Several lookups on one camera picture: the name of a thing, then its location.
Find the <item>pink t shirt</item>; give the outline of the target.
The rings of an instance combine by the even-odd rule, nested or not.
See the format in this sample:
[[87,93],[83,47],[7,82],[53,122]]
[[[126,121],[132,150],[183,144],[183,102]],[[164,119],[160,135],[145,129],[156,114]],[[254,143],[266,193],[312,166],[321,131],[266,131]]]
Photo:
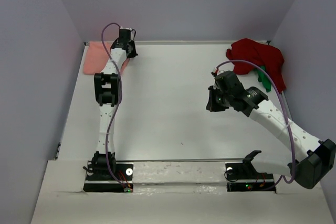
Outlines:
[[91,41],[83,64],[83,74],[94,75],[104,72],[104,68],[109,61],[109,57],[103,47],[102,42]]

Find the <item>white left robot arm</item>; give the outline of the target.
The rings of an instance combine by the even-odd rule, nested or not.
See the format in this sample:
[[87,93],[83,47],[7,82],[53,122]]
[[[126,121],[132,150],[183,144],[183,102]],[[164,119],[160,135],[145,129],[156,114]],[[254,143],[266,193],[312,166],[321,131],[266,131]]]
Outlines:
[[88,169],[104,179],[111,179],[116,174],[114,118],[122,98],[122,66],[128,59],[138,55],[135,34],[136,31],[132,28],[119,28],[119,36],[108,50],[106,65],[93,78],[95,99],[100,110],[100,125],[96,151]]

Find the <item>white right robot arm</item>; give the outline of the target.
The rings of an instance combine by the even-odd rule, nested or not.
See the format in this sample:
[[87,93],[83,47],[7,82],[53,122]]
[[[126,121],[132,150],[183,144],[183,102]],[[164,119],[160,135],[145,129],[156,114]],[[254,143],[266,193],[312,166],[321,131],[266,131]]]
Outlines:
[[233,71],[212,72],[214,84],[208,87],[206,109],[222,112],[232,108],[259,123],[289,151],[288,158],[254,150],[242,161],[241,171],[248,178],[259,173],[292,178],[305,189],[312,189],[334,166],[335,143],[309,134],[288,119],[268,96],[256,87],[244,88]]

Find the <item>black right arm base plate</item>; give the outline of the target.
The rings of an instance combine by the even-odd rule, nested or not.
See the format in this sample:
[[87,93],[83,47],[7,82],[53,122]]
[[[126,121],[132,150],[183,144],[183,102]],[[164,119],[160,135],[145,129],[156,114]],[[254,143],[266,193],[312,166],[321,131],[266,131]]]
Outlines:
[[273,174],[258,173],[244,163],[226,163],[224,177],[229,193],[271,191],[276,192]]

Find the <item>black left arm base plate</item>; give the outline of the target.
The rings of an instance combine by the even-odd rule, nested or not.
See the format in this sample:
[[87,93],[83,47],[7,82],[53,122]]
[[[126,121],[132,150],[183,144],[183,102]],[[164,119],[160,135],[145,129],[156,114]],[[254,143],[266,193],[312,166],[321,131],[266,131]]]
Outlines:
[[115,180],[108,170],[93,172],[90,162],[83,169],[86,171],[83,190],[87,193],[132,193],[134,164],[131,162],[117,162]]

